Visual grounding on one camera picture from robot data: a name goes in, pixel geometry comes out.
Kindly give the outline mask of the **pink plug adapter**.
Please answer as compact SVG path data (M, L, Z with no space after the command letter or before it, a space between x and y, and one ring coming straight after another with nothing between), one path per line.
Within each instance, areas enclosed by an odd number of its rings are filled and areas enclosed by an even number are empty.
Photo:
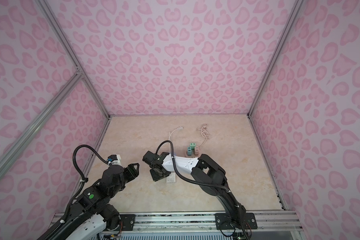
M199 155L200 155L200 149L199 149L199 147L195 147L195 148L194 148L194 154L195 154L195 156L199 156Z

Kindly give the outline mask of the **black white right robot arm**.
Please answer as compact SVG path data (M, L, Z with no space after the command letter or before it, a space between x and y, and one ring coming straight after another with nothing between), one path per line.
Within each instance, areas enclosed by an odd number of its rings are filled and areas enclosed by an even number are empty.
M225 235L226 238L249 240L248 224L245 220L247 210L231 191L226 171L211 157L201 154L197 158L176 156L172 141L166 140L158 146L155 153L148 151L143 162L149 165L153 181L157 182L175 173L183 181L199 186L205 193L217 197L226 214L229 224L239 233Z

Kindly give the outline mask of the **white plug adapter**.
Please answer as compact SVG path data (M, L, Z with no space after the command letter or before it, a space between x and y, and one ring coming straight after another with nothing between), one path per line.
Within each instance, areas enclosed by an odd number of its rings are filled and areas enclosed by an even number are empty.
M176 176L175 175L169 175L166 178L166 183L167 184L172 184L172 183L175 183L175 182L176 182Z

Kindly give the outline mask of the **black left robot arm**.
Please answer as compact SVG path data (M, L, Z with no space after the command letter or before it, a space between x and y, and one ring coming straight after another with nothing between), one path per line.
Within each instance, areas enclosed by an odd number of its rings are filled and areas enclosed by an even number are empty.
M108 168L100 179L85 188L88 178L77 163L77 153L83 148L99 156L99 153L89 145L75 148L72 160L81 177L79 189L68 201L63 216L40 236L41 240L89 240L92 237L99 238L104 230L122 231L123 229L120 213L110 204L110 200L118 192L123 191L127 183L139 176L140 165L134 163L124 168L117 163L116 155L109 156L107 160L101 159Z

